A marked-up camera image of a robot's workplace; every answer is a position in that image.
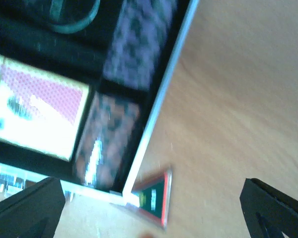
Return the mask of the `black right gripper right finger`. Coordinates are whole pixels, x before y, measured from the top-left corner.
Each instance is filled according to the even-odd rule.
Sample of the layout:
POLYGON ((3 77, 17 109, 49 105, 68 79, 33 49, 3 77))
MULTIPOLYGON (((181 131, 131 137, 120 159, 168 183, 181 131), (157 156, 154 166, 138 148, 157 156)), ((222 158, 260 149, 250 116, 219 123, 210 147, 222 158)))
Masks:
POLYGON ((240 194, 252 238, 298 238, 298 201, 257 178, 247 178, 240 194))

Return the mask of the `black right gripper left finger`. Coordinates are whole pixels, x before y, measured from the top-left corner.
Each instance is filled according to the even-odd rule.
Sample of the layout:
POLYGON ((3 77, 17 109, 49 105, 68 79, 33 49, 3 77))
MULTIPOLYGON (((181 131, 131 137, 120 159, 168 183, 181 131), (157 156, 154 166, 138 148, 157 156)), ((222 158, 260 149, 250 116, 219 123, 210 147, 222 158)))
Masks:
POLYGON ((52 238, 65 206, 58 178, 48 177, 0 202, 0 238, 52 238))

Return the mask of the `playing card deck box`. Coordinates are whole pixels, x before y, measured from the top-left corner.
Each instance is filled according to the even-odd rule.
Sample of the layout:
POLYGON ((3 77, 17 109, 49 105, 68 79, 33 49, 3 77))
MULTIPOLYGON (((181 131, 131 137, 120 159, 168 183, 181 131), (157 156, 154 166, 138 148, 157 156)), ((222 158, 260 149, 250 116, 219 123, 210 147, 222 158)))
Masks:
POLYGON ((0 141, 69 161, 89 86, 0 55, 0 141))

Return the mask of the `orange 100 chip stack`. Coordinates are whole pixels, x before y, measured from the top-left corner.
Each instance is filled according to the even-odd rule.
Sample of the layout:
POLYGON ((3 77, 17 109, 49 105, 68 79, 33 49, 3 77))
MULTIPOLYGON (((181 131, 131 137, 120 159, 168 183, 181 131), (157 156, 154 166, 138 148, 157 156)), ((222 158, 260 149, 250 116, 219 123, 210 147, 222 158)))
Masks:
POLYGON ((74 174, 82 185, 113 186, 139 114, 135 103, 95 94, 74 163, 74 174))

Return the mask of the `aluminium poker case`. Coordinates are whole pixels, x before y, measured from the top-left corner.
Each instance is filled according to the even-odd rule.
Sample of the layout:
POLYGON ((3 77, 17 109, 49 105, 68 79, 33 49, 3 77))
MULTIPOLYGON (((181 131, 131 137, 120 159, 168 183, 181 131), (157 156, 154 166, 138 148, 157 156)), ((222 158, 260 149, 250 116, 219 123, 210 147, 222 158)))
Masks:
POLYGON ((56 177, 61 180, 66 191, 121 205, 127 202, 127 196, 134 186, 198 2, 178 1, 148 90, 110 81, 108 76, 101 74, 106 38, 101 37, 97 26, 101 25, 106 33, 112 33, 114 19, 119 10, 126 6, 126 2, 103 0, 100 4, 100 14, 92 26, 83 31, 83 39, 79 40, 45 30, 28 17, 22 18, 25 7, 21 1, 0 1, 0 54, 90 83, 93 89, 101 93, 129 99, 141 106, 136 129, 123 155, 125 164, 113 187, 103 190, 87 188, 80 185, 72 174, 71 163, 3 142, 0 142, 0 173, 32 182, 56 177))

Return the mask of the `clear round acrylic disc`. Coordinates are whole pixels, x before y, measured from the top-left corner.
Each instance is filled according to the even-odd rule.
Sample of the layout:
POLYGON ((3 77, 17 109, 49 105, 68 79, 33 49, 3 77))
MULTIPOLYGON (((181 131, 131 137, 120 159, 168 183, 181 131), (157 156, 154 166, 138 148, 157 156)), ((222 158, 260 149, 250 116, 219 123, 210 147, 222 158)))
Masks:
POLYGON ((96 17, 99 0, 25 0, 24 10, 37 23, 61 34, 83 30, 96 17))

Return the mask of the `purple 500 chip stack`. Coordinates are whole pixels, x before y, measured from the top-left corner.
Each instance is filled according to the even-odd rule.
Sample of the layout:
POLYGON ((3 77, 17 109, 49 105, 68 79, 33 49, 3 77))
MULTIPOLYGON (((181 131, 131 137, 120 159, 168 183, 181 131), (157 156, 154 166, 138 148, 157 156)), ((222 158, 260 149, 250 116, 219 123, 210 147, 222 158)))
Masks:
POLYGON ((149 90, 177 6, 176 0, 125 1, 103 75, 132 89, 149 90))

